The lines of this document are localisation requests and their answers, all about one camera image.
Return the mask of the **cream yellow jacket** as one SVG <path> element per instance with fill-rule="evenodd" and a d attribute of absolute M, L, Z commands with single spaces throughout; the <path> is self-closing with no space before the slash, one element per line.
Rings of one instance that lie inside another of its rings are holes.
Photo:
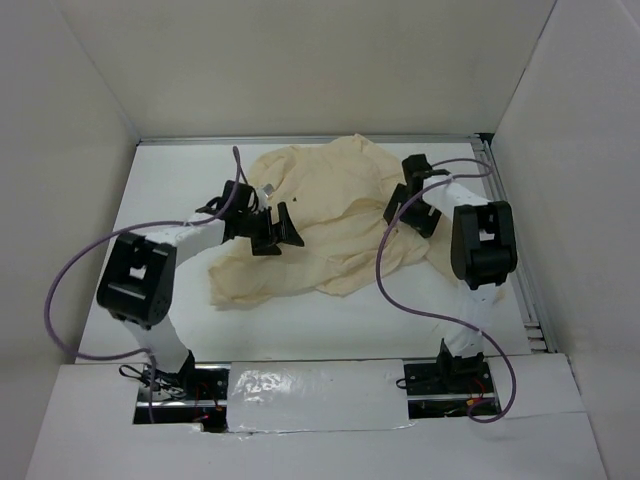
<path fill-rule="evenodd" d="M 346 296 L 374 282 L 377 257 L 384 275 L 426 260 L 457 282 L 449 220 L 441 219 L 429 239 L 403 223 L 386 230 L 384 210 L 404 180 L 401 162 L 363 136 L 273 150 L 251 165 L 248 179 L 274 187 L 271 205 L 286 204 L 305 245 L 255 256 L 248 240 L 233 241 L 208 270 L 214 306 L 258 304 L 307 290 Z"/>

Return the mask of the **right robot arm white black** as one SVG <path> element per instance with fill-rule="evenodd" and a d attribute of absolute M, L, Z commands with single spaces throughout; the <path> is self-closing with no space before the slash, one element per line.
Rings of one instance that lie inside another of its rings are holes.
<path fill-rule="evenodd" d="M 401 163 L 404 181 L 383 213 L 392 228 L 401 222 L 431 238 L 445 220 L 451 223 L 449 263 L 458 280 L 458 331 L 441 340 L 436 379 L 448 392 L 460 391 L 478 376 L 484 361 L 484 334 L 493 322 L 494 304 L 518 262 L 512 209 L 457 182 L 424 154 Z"/>

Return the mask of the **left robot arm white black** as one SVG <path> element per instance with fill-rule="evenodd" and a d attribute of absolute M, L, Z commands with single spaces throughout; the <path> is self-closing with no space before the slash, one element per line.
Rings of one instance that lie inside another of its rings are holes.
<path fill-rule="evenodd" d="M 113 244 L 97 289 L 97 303 L 155 360 L 156 379 L 176 399 L 196 390 L 195 358 L 169 316 L 175 272 L 185 261 L 236 238 L 249 240 L 254 256 L 279 256 L 281 246 L 302 247 L 284 202 L 277 218 L 267 205 L 269 189 L 229 180 L 223 193 L 186 222 L 148 234 L 123 232 Z"/>

